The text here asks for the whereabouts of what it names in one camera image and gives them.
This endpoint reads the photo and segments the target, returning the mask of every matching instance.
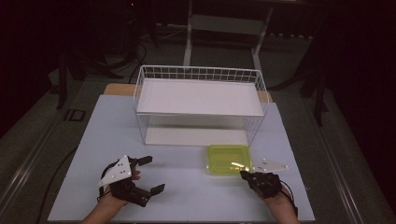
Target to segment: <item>wire mesh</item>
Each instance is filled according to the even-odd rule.
[[[134,90],[134,109],[144,142],[146,142],[149,116],[153,116],[137,113],[140,95],[146,78],[195,79],[220,82],[254,83],[264,116],[262,118],[244,119],[247,143],[249,145],[253,141],[254,136],[260,128],[268,110],[269,95],[266,91],[262,72],[260,70],[224,67],[142,65],[140,67],[139,76]]]

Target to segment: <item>white table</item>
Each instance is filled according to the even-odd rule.
[[[276,104],[271,103],[253,144],[253,163],[262,158],[289,166],[279,172],[289,184],[299,219],[314,220],[304,184],[290,148]],[[204,147],[164,147],[143,144],[131,96],[102,95],[92,113],[70,165],[49,221],[80,221],[96,205],[97,184],[103,170],[128,155],[152,156],[137,167],[142,189],[165,184],[165,190],[146,207],[127,204],[113,219],[120,222],[264,222],[274,220],[265,204],[239,175],[213,176],[206,170]]]

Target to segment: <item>yellow tray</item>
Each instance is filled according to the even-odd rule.
[[[206,167],[212,175],[239,175],[242,170],[251,171],[249,148],[244,145],[209,146]]]

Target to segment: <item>fingers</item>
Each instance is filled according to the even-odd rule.
[[[134,169],[134,170],[133,170],[132,179],[133,179],[133,180],[138,180],[138,179],[140,179],[140,171]]]

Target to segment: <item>white paper surface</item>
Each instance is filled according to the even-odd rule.
[[[292,188],[300,220],[314,220],[304,185],[276,104],[250,146],[253,162],[268,158],[289,166],[278,173]],[[103,170],[123,155],[152,156],[142,167],[142,189],[165,184],[146,207],[124,206],[119,222],[264,222],[273,221],[265,204],[240,176],[213,176],[206,170],[204,147],[144,146],[132,97],[102,95],[93,111],[57,199],[50,221],[80,221],[96,206]]]
[[[263,117],[254,83],[145,78],[139,114]]]

